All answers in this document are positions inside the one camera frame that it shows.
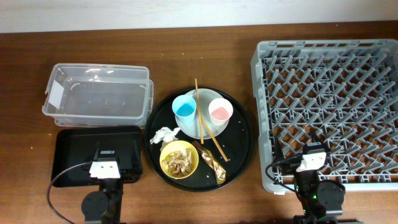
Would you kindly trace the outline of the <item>yellow bowl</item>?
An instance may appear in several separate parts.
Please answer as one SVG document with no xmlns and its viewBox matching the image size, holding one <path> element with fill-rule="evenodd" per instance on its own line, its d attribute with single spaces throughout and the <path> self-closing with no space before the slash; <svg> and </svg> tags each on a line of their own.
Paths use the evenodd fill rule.
<svg viewBox="0 0 398 224">
<path fill-rule="evenodd" d="M 181 151 L 181 150 L 184 150 L 184 149 L 191 149 L 192 150 L 192 157 L 193 157 L 193 163 L 194 163 L 193 171 L 192 171 L 191 174 L 188 174 L 186 177 L 172 177 L 169 174 L 169 172 L 167 171 L 166 167 L 164 165 L 162 165 L 162 161 L 165 159 L 165 157 L 170 152 Z M 161 167 L 162 171 L 167 176 L 169 176 L 170 178 L 173 178 L 173 179 L 184 179 L 184 178 L 187 178 L 190 175 L 192 175 L 196 171 L 196 169 L 198 167 L 198 162 L 199 162 L 199 156 L 198 156 L 198 152 L 197 152 L 196 148 L 191 143 L 189 143 L 187 141 L 173 141 L 173 142 L 167 144 L 163 148 L 163 150 L 162 150 L 162 152 L 160 154 L 160 159 L 159 159 L 159 164 L 160 164 L 160 167 Z"/>
</svg>

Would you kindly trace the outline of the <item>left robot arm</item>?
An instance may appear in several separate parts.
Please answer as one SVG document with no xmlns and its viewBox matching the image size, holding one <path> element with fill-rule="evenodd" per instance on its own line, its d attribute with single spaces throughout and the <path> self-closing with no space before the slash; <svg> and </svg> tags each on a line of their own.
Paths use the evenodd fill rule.
<svg viewBox="0 0 398 224">
<path fill-rule="evenodd" d="M 81 203 L 85 223 L 119 223 L 124 184 L 137 182 L 143 174 L 140 148 L 135 142 L 110 150 L 97 144 L 89 173 L 99 183 L 99 189 Z"/>
</svg>

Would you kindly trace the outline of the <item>pink plastic cup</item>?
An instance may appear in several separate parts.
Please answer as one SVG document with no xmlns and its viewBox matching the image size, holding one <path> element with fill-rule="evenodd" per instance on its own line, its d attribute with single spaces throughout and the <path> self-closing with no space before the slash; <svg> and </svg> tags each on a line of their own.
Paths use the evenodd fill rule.
<svg viewBox="0 0 398 224">
<path fill-rule="evenodd" d="M 233 114 L 233 106 L 225 98 L 216 98 L 209 104 L 208 112 L 210 121 L 216 126 L 221 126 L 229 121 Z"/>
</svg>

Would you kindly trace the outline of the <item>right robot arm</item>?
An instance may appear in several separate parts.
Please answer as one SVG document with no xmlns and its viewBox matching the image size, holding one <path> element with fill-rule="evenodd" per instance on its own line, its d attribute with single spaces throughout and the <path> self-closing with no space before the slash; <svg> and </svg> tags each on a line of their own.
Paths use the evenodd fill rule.
<svg viewBox="0 0 398 224">
<path fill-rule="evenodd" d="M 296 215 L 292 223 L 337 223 L 343 213 L 342 204 L 346 193 L 344 185 L 334 180 L 320 180 L 318 171 L 326 165 L 331 149 L 315 134 L 311 142 L 304 144 L 302 152 L 286 158 L 277 137 L 275 158 L 269 167 L 281 168 L 282 174 L 294 177 L 294 192 L 302 204 L 303 215 Z"/>
</svg>

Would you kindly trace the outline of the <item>white tissue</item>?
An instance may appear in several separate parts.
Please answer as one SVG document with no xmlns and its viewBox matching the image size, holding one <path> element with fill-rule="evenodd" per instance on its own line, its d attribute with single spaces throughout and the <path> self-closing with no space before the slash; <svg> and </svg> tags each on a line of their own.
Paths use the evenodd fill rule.
<svg viewBox="0 0 398 224">
<path fill-rule="evenodd" d="M 172 142 L 176 141 L 178 138 L 176 135 L 180 131 L 180 128 L 170 129 L 168 127 L 163 127 L 155 132 L 155 136 L 150 140 L 151 144 L 157 144 L 159 142 Z"/>
</svg>

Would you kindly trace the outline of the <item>food scraps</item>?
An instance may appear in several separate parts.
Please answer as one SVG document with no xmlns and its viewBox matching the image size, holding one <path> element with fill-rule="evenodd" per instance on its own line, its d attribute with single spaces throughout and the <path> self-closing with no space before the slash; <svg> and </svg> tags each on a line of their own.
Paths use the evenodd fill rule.
<svg viewBox="0 0 398 224">
<path fill-rule="evenodd" d="M 193 157 L 191 149 L 170 152 L 162 161 L 172 177 L 186 177 L 193 171 Z"/>
</svg>

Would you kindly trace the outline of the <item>gold foil wrapper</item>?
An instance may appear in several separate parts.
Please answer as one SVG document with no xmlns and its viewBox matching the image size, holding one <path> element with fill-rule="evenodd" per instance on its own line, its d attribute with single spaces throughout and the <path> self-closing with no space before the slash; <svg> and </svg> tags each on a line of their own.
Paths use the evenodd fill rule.
<svg viewBox="0 0 398 224">
<path fill-rule="evenodd" d="M 226 181 L 226 170 L 215 159 L 214 155 L 208 149 L 204 148 L 199 142 L 193 141 L 192 145 L 197 149 L 198 153 L 208 164 L 208 166 L 214 170 L 216 183 L 218 185 L 223 184 Z"/>
</svg>

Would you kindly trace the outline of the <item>blue plastic cup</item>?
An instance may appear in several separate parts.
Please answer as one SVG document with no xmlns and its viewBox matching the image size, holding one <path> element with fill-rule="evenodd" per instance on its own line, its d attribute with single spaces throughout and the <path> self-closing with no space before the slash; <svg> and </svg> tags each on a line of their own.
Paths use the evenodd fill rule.
<svg viewBox="0 0 398 224">
<path fill-rule="evenodd" d="M 197 103 L 190 95 L 180 95 L 172 102 L 172 111 L 177 119 L 183 123 L 194 120 Z"/>
</svg>

